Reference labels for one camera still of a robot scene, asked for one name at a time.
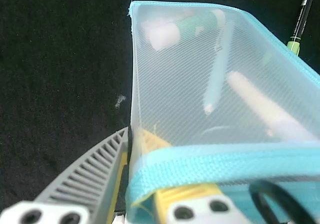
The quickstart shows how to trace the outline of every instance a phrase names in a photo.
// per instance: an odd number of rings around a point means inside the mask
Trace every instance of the black loop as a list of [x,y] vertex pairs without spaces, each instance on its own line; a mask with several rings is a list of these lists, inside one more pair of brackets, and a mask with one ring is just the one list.
[[295,224],[316,224],[311,215],[283,188],[258,180],[250,184],[249,192],[255,207],[268,224],[279,224],[264,195],[275,201]]

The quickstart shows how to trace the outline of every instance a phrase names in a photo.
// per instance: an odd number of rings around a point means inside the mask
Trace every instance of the transparent pencil case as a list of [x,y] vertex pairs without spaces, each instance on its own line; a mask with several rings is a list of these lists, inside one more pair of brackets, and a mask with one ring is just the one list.
[[[320,78],[249,13],[134,1],[128,218],[161,188],[216,183],[254,223],[248,184],[270,179],[320,213]],[[285,215],[278,211],[282,221]]]

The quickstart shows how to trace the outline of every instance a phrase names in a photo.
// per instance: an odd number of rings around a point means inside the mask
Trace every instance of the dark fabric background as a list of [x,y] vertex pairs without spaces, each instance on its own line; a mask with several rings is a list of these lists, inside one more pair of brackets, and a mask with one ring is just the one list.
[[[230,5],[282,42],[301,0],[168,0]],[[87,149],[127,126],[131,0],[0,0],[0,210],[32,200]],[[320,0],[300,55],[317,72]],[[115,108],[118,95],[127,100]]]

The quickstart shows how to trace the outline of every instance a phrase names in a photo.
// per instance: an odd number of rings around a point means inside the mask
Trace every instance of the gray ridged plastic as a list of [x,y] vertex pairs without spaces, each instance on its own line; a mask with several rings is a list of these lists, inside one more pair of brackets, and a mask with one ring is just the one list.
[[122,153],[127,150],[128,128],[123,128],[74,161],[35,201],[85,206],[91,223],[106,223]]

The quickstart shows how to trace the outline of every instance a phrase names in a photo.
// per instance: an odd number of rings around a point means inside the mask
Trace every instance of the black pen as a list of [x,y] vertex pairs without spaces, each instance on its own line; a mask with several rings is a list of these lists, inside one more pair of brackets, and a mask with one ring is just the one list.
[[296,55],[298,55],[300,51],[301,36],[305,29],[305,24],[311,8],[312,1],[313,0],[302,0],[301,10],[296,21],[296,26],[294,27],[293,31],[294,33],[290,37],[290,40],[287,44],[287,47]]

